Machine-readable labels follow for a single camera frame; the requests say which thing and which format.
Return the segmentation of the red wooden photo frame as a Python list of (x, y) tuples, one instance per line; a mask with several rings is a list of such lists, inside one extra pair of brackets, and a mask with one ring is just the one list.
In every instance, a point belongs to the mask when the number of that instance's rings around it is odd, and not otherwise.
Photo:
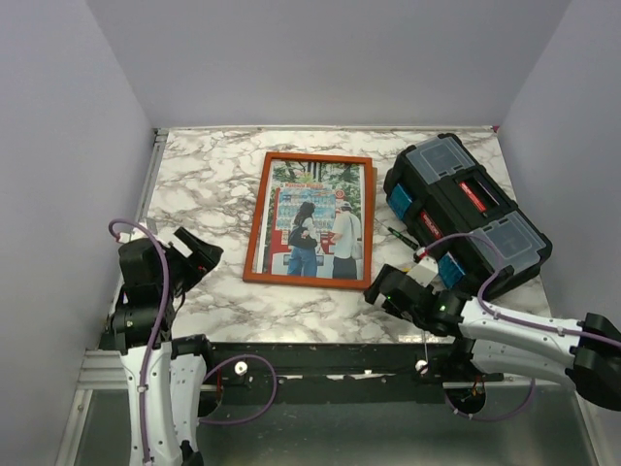
[(267, 153), (244, 281), (369, 286), (375, 182), (369, 157)]

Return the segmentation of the green black precision screwdriver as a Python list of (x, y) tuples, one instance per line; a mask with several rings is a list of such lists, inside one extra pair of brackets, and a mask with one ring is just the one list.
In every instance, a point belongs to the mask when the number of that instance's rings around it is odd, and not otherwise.
[(410, 237), (406, 236), (404, 233), (399, 232), (396, 229), (388, 226), (387, 224), (385, 224), (384, 222), (382, 222), (378, 218), (375, 218), (375, 222), (377, 222), (380, 226), (382, 226), (384, 229), (386, 229), (392, 236), (394, 236), (395, 238), (399, 239), (403, 244), (405, 244), (411, 250), (418, 250), (419, 249), (419, 245), (413, 239), (411, 239)]

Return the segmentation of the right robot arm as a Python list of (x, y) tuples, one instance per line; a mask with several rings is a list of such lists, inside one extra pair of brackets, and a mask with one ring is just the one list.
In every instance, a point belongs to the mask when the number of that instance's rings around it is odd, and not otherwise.
[(620, 409), (620, 332), (605, 316), (532, 316), (458, 291), (436, 292), (390, 265), (381, 268), (364, 297), (369, 304), (382, 297), (388, 314), (461, 343), (446, 357), (447, 371), (457, 380), (478, 372), (521, 375), (563, 384), (601, 408)]

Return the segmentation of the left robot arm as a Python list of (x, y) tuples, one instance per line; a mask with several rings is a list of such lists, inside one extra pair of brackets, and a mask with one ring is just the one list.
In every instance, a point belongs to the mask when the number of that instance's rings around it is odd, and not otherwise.
[(222, 248), (178, 228), (167, 240), (129, 238), (118, 250), (122, 285), (108, 331), (127, 382), (132, 465), (201, 465), (196, 431), (202, 383), (214, 374), (203, 335), (175, 338), (185, 295)]

